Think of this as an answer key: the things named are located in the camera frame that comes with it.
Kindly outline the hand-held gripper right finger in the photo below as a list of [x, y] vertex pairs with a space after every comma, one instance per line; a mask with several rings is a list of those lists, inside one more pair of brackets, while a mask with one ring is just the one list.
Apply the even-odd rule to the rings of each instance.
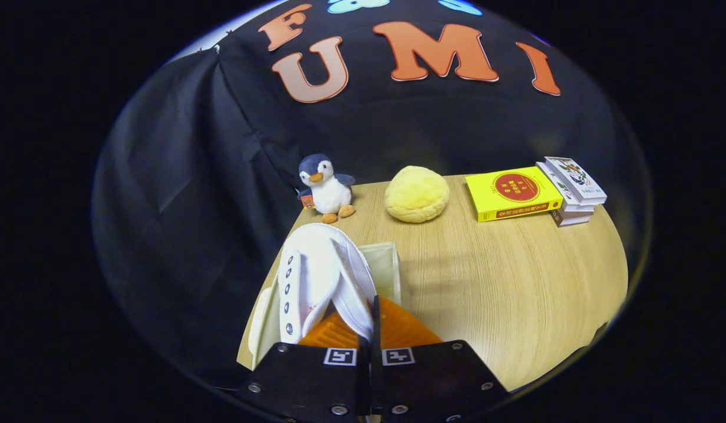
[[372, 413], [381, 422], [476, 422], [511, 395], [464, 340], [382, 348], [374, 298]]

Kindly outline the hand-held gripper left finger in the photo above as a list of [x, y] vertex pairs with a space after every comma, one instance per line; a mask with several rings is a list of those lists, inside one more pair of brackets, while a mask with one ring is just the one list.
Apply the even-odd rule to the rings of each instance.
[[276, 342], [247, 379], [247, 404], [279, 422], [366, 422], [370, 343], [322, 348]]

